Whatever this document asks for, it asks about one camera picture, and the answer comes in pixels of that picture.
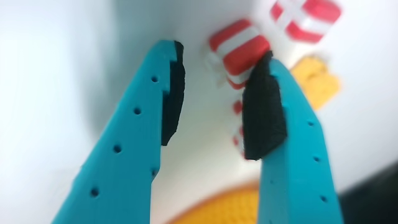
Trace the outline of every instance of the white stripe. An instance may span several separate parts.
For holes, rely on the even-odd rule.
[[[246,71],[240,73],[239,75],[228,74],[228,79],[235,84],[242,84],[249,79],[250,73],[253,68],[254,68],[254,66],[247,69]]]
[[[332,26],[331,23],[328,22],[323,22],[318,19],[314,19],[312,16],[308,15],[307,12],[305,12],[301,6],[296,5],[294,2],[291,0],[278,0],[281,8],[284,10],[283,14],[279,17],[281,17],[286,14],[286,17],[290,16],[290,19],[295,21],[295,23],[305,31],[313,32],[316,34],[326,34],[330,27]]]
[[[218,48],[217,53],[221,58],[232,52],[239,46],[242,46],[247,41],[257,37],[260,32],[253,26],[248,27],[236,35],[232,36],[228,40],[224,41]]]
[[[292,22],[292,15],[290,15],[288,12],[283,11],[283,13],[279,16],[278,20],[276,21],[276,24],[278,27],[281,29],[286,29],[287,25]]]

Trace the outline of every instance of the yellow object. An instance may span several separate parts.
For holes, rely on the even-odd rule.
[[[316,57],[304,57],[291,69],[292,75],[313,109],[320,109],[340,89],[327,65]]]
[[[236,189],[197,205],[170,223],[256,224],[258,200],[258,187]]]

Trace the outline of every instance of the orange object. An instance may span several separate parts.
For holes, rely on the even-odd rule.
[[[255,224],[258,185],[219,194],[193,207],[170,224]]]

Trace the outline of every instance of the red and white toy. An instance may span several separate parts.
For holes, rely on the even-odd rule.
[[[316,44],[341,15],[329,0],[277,0],[271,9],[276,24],[294,40]]]
[[[247,19],[241,19],[211,36],[209,46],[211,54],[208,57],[222,61],[226,79],[235,90],[244,87],[252,68],[270,50],[267,39]]]

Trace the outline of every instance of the yellow toy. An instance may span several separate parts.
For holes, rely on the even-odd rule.
[[[315,110],[320,109],[340,89],[338,79],[329,73],[326,63],[319,58],[304,57],[291,72]]]

